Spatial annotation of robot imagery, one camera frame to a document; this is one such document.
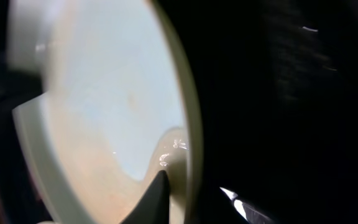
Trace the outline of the light green plate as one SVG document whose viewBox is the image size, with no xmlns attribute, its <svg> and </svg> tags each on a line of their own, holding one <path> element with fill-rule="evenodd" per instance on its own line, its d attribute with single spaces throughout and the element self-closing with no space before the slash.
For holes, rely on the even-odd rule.
<svg viewBox="0 0 358 224">
<path fill-rule="evenodd" d="M 9 66 L 41 79 L 14 109 L 30 174 L 56 223 L 121 223 L 160 170 L 169 223 L 190 223 L 203 133 L 193 74 L 166 12 L 147 0 L 18 0 Z"/>
</svg>

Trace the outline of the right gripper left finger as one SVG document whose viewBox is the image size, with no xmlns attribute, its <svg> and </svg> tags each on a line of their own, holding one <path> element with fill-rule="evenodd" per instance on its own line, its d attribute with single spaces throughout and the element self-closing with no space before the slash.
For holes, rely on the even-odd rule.
<svg viewBox="0 0 358 224">
<path fill-rule="evenodd" d="M 170 184 L 167 173 L 160 170 L 133 211 L 122 224 L 169 224 Z"/>
</svg>

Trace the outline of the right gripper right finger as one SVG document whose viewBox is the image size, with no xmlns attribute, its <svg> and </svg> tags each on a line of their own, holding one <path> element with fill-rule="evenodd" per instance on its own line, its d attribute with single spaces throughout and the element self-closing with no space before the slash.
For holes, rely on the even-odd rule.
<svg viewBox="0 0 358 224">
<path fill-rule="evenodd" d="M 261 210 L 258 210 L 255 206 L 251 205 L 249 202 L 241 199 L 238 194 L 235 192 L 220 187 L 221 191 L 230 199 L 232 206 L 236 211 L 243 217 L 243 219 L 249 224 L 277 224 L 277 222 L 263 213 Z"/>
</svg>

